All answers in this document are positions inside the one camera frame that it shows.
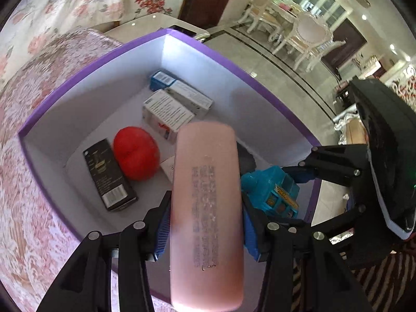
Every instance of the red ball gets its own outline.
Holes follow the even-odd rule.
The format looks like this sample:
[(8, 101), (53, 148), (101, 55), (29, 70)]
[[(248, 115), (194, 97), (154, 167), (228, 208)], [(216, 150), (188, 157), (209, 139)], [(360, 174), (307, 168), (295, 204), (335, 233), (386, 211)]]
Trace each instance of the red ball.
[(141, 128), (121, 129), (114, 138), (113, 150), (121, 170), (130, 179), (149, 179), (159, 168), (159, 148), (153, 137)]

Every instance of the dining chair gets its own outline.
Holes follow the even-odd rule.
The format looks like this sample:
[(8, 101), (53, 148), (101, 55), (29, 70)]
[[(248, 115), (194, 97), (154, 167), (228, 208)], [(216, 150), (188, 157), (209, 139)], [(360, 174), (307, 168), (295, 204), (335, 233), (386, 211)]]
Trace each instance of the dining chair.
[(313, 68), (321, 61), (322, 57), (344, 44), (346, 44), (345, 41), (329, 40), (317, 47), (314, 47), (309, 52), (309, 55), (312, 56), (312, 58), (309, 57), (309, 64), (306, 68), (306, 72), (312, 71)]
[(302, 53), (295, 61), (293, 69), (296, 70), (314, 47), (332, 39), (332, 32), (323, 18), (316, 18), (309, 12), (302, 12), (295, 19), (292, 29), (286, 29), (279, 37), (280, 39), (281, 42), (272, 54), (275, 55), (286, 44), (291, 45)]
[(273, 33), (278, 32), (282, 28), (281, 23), (272, 14), (266, 11), (266, 8), (271, 1), (272, 0), (251, 0), (250, 6), (245, 11), (243, 17), (238, 20), (238, 23), (241, 24), (245, 22), (249, 16), (253, 18), (253, 22), (248, 27), (247, 33), (251, 33), (259, 22), (264, 22), (276, 28), (276, 31)]

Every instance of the blue plastic toy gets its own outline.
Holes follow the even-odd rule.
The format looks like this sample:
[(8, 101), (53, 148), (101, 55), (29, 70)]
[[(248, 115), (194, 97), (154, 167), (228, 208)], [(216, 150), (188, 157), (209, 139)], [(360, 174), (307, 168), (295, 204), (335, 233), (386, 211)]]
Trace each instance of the blue plastic toy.
[(269, 216), (296, 218), (298, 214), (299, 186), (278, 166), (242, 175), (241, 189), (253, 207)]

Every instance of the pink floral fabric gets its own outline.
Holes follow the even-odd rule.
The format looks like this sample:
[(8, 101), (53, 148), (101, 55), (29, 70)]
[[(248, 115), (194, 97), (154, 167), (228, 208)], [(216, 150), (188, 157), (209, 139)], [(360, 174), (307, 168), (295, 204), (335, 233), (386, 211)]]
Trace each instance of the pink floral fabric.
[(22, 0), (0, 32), (0, 91), (45, 45), (77, 26), (118, 21), (123, 0)]
[(40, 192), (17, 131), (62, 82), (119, 45), (92, 30), (74, 30), (22, 67), (0, 97), (0, 280), (22, 311), (36, 311), (79, 242)]

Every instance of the yellow label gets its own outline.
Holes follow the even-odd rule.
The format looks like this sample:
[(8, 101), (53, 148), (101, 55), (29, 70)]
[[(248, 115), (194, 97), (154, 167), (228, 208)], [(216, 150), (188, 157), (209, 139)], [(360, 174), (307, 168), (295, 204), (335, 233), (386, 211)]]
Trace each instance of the yellow label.
[(277, 184), (275, 185), (275, 191), (293, 208), (296, 210), (299, 209), (299, 204), (297, 204), (286, 191), (284, 191), (280, 186)]

